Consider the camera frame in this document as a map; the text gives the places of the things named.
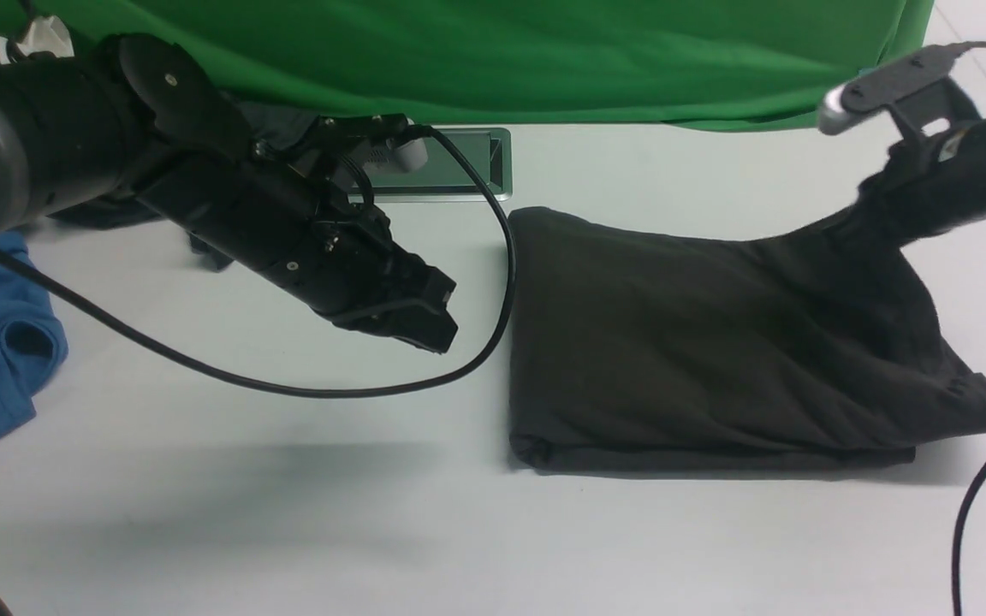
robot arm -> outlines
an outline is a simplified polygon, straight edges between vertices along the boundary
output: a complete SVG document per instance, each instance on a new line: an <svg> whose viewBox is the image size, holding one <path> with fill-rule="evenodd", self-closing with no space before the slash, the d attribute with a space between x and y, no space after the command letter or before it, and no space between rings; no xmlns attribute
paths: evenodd
<svg viewBox="0 0 986 616"><path fill-rule="evenodd" d="M837 135L884 110L901 140L888 164L859 188L857 207L901 246L986 218L986 118L948 77L954 60L986 43L931 45L837 86L817 125ZM927 135L944 120L948 128Z"/></svg>
<svg viewBox="0 0 986 616"><path fill-rule="evenodd" d="M413 136L403 115L318 118L296 171L179 46L133 34L85 57L38 52L0 66L0 231L136 198L336 326L443 353L454 281L332 181L341 157Z"/></svg>

black garment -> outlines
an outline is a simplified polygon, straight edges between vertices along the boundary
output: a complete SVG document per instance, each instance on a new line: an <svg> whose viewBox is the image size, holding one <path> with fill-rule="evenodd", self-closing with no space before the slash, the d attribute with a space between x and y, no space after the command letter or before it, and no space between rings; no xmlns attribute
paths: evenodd
<svg viewBox="0 0 986 616"><path fill-rule="evenodd" d="M546 471L834 469L986 432L986 378L853 208L736 242L543 208L520 250L510 446Z"/></svg>

table surface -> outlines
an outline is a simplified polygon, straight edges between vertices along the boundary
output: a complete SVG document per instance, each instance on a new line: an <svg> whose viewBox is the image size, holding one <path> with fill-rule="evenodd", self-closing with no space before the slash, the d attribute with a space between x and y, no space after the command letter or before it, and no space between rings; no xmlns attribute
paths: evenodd
<svg viewBox="0 0 986 616"><path fill-rule="evenodd" d="M973 92L986 110L983 83ZM837 138L510 129L508 208L731 239L845 206L894 140L887 121ZM45 272L228 370L383 385L466 362L503 292L484 206L388 213L396 239L459 283L461 332L443 358L334 330L243 269L199 269L165 222L46 223L31 247ZM986 222L906 252L947 339L986 374ZM948 613L953 519L986 436L861 476L540 477L506 461L508 344L427 393L297 400L208 381L57 311L70 358L38 418L0 443L0 593L19 615ZM986 613L986 488L964 556L967 607Z"/></svg>

black fabric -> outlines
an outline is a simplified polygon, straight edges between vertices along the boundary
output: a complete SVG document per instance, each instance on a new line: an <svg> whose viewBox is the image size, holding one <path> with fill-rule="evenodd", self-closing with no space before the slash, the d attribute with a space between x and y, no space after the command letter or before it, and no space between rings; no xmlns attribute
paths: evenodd
<svg viewBox="0 0 986 616"><path fill-rule="evenodd" d="M544 208L520 250L513 452L545 471L879 467L986 432L986 378L853 208L777 238L642 234Z"/></svg>

